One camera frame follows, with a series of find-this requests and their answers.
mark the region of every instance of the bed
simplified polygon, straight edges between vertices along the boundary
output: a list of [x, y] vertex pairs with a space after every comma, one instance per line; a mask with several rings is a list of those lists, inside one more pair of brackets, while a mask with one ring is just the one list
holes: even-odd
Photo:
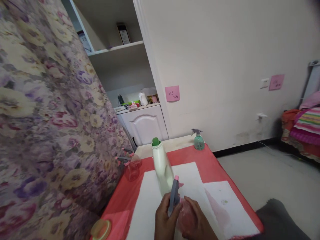
[[282, 115], [281, 141], [320, 163], [320, 60], [309, 66], [312, 71], [299, 109], [285, 111]]

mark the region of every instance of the striped blanket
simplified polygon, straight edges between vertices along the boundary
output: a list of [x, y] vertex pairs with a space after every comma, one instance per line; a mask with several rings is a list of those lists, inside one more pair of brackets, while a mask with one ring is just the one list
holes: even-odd
[[320, 107], [297, 114], [290, 135], [302, 142], [320, 145]]

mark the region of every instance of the gray floor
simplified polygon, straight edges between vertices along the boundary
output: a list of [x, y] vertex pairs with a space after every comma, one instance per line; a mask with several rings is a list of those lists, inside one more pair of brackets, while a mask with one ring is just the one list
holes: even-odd
[[280, 200], [295, 223], [320, 239], [320, 170], [295, 156], [267, 147], [218, 158], [256, 211]]

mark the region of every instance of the colorful blanket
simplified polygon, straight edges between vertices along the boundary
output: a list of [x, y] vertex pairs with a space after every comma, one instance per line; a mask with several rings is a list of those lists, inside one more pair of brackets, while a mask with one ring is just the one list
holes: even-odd
[[314, 144], [306, 143], [304, 141], [298, 140], [296, 137], [292, 136], [295, 135], [297, 128], [293, 128], [295, 123], [298, 121], [299, 117], [302, 116], [306, 111], [300, 111], [297, 109], [292, 109], [289, 111], [285, 111], [282, 115], [282, 129], [283, 134], [281, 140], [287, 144], [292, 145], [293, 147], [297, 148], [301, 155], [306, 156], [310, 159], [315, 160], [316, 162], [320, 163], [320, 147]]
[[302, 142], [320, 145], [320, 107], [301, 111], [296, 115], [290, 135]]

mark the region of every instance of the white paper towel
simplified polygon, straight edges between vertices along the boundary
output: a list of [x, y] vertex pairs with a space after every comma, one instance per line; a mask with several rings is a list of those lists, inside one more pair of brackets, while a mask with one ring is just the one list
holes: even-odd
[[228, 181], [204, 183], [204, 187], [225, 239], [260, 233]]
[[[199, 170], [195, 162], [173, 166], [175, 175], [179, 176], [179, 181], [184, 186], [179, 189], [180, 197], [184, 195], [198, 201], [201, 210], [207, 217], [212, 229], [219, 240], [224, 239], [220, 233], [211, 209], [209, 200], [206, 196]], [[155, 212], [161, 202], [161, 194], [158, 186], [158, 180], [155, 171], [144, 173], [141, 183], [140, 193], [133, 212], [128, 240], [150, 240], [154, 238]], [[175, 239], [183, 239], [181, 233], [176, 230]]]

